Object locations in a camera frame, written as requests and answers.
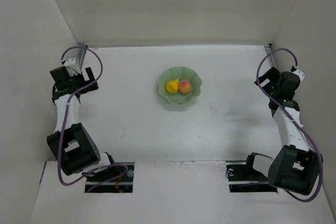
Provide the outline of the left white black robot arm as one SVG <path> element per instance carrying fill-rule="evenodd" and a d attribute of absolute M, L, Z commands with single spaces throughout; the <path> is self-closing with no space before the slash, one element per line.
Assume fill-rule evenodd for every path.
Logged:
<path fill-rule="evenodd" d="M 57 124 L 54 133 L 47 136 L 47 144 L 60 169 L 66 175 L 87 172 L 114 163 L 108 153 L 100 153 L 93 139 L 79 119 L 80 96 L 98 90 L 92 83 L 94 75 L 90 67 L 85 69 L 88 80 L 74 67 L 58 67 L 50 71 L 55 82 L 52 101 L 57 108 Z"/>

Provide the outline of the yellow fake pear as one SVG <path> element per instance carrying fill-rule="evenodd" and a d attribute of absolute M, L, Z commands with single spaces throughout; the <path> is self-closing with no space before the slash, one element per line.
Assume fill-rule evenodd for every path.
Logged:
<path fill-rule="evenodd" d="M 178 93 L 178 91 L 179 91 L 179 84 L 180 84 L 180 79 L 175 79 L 175 80 L 169 81 L 166 84 L 165 89 L 170 94 Z"/>

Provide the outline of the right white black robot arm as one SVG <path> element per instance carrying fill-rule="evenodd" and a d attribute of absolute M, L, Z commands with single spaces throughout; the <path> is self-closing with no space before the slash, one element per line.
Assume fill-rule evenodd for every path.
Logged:
<path fill-rule="evenodd" d="M 292 67 L 280 72 L 271 67 L 257 76 L 255 85 L 269 98 L 271 116 L 277 124 L 281 150 L 270 165 L 254 167 L 257 153 L 246 159 L 245 170 L 263 176 L 261 183 L 285 190 L 291 197 L 304 195 L 303 202 L 310 202 L 318 195 L 322 178 L 323 158 L 313 140 L 308 138 L 300 123 L 300 107 L 293 98 L 304 79 L 304 73 Z"/>

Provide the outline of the orange fake peach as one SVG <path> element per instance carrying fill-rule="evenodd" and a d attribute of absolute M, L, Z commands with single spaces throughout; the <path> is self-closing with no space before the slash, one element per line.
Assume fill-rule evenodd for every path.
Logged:
<path fill-rule="evenodd" d="M 188 81 L 181 81 L 179 82 L 178 88 L 179 93 L 189 94 L 191 91 L 191 84 Z"/>

